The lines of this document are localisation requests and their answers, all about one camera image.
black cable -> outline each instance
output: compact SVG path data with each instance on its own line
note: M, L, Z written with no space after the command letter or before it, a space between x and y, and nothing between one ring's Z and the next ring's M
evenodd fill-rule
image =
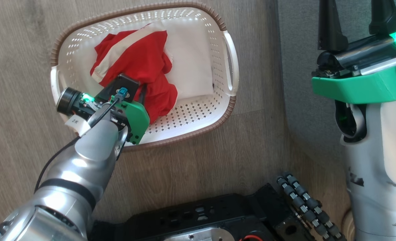
M3 223L0 223L0 234L3 236L6 233L5 227L10 224L10 221L4 221Z
M40 175L37 179L37 183L36 183L36 187L34 188L34 193L37 192L39 186L40 186L40 181L42 180L43 174L46 171L46 168L48 168L49 164L55 159L55 157L57 157L61 152L63 152L65 149L69 148L70 146L74 145L74 143L77 142L77 140L80 139L80 136L77 136L76 138L74 138L71 142L69 142L67 145L65 145L63 148L61 148L59 151L57 151L57 153L55 153L49 160L48 162L45 164L45 166L43 167L42 171L40 172Z
M114 107L115 104L117 104L117 102L119 102L119 98L117 98L115 101L113 101L113 103L109 106L109 108L107 108L107 110L105 110L103 112L103 114L101 116L99 116L94 122L92 122L92 124L90 125L91 128L93 128L95 125L97 125L98 122L100 122L103 117L105 115L107 115L107 113L109 113L109 111ZM57 153L55 153L49 160L48 162L45 164L45 166L43 167L42 171L40 172L40 175L37 179L37 183L36 183L36 187L34 188L34 193L37 192L39 186L40 186L40 182L42 181L42 177L43 174L45 173L46 169L48 168L48 166L52 163L52 161L63 151L65 151L65 149L69 148L70 146L74 145L74 143L76 143L78 140L80 139L80 136L77 136L76 138L74 138L71 142L68 142L67 145L65 145L63 148L61 148L59 151L57 151Z
M115 104L117 104L117 102L119 102L119 98L116 98L116 100L113 101L109 108L107 108L107 110L105 110L101 116L99 116L95 121L91 123L91 128L97 125L97 123L100 122L107 113L109 113L109 111L115 106Z

brown basket rim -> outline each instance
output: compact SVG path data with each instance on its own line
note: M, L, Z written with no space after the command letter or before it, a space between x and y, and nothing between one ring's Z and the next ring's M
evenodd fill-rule
M61 46L63 45L66 38L78 29L81 29L85 26L88 26L88 25L91 25L94 23L98 23L98 22L101 22L104 20L109 20L111 18L116 18L116 17L120 17L120 16L124 16L124 15L134 14L134 13L143 12L143 11L151 11L151 10L159 10L159 9L167 9L167 8L180 8L180 7L193 7L193 8L200 9L200 10L206 12L208 15L210 15L214 19L214 21L216 21L216 23L219 26L219 29L221 31L227 30L226 24L221 19L219 14L217 12L215 12L215 10L212 7L208 6L205 3L201 3L198 1L194 1L194 0L178 0L178 1L172 1L172 2L152 3L152 4L130 7L130 8L126 8L126 9L117 10L117 11L106 12L101 15L87 18L85 20L74 23L71 26L64 29L64 31L60 34L60 36L58 36L58 38L55 40L54 47L52 48L51 66L54 67L54 66L58 65L58 57L60 55ZM220 119L218 119L215 123L213 123L205 128L201 128L199 130L196 130L196 131L193 131L190 133L186 133L186 134L183 134L183 135L180 135L177 137L172 137L172 138L168 138L168 139L161 140L161 141L144 143L144 144L139 144L139 145L135 145L135 146L126 146L126 147L124 147L124 151L141 150L141 149L146 149L146 148L150 148L150 147L167 145L167 144L186 140L186 139L207 133L209 131L212 131L226 122L226 120L229 118L229 116L231 115L231 113L233 111L235 102L236 102L236 96L231 96L229 99L229 105L228 105L225 113L222 115L222 117Z

gray wall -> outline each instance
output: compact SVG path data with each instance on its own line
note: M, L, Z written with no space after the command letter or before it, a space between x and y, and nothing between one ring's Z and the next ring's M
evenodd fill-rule
M371 0L338 0L343 34L349 42L369 35ZM285 105L293 138L314 160L342 166L340 131L334 120L334 102L312 92L311 71L317 68L318 0L280 0Z

red wire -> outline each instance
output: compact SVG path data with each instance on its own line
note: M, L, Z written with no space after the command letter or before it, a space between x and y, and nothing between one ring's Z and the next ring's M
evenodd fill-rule
M257 239L258 241L263 241L259 236L256 236L256 235L247 235L247 236L244 237L244 241L246 239L250 239L250 238Z

red clothing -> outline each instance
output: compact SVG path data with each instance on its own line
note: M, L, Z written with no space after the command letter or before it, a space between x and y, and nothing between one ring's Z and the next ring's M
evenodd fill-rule
M105 87L124 73L140 82L134 97L138 100L143 84L147 84L144 107L150 123L167 115L177 100L177 89L164 75L172 68L164 53L166 41L166 30L163 30L162 23L156 22L139 30L109 34L95 47L97 61L91 75L100 85Z

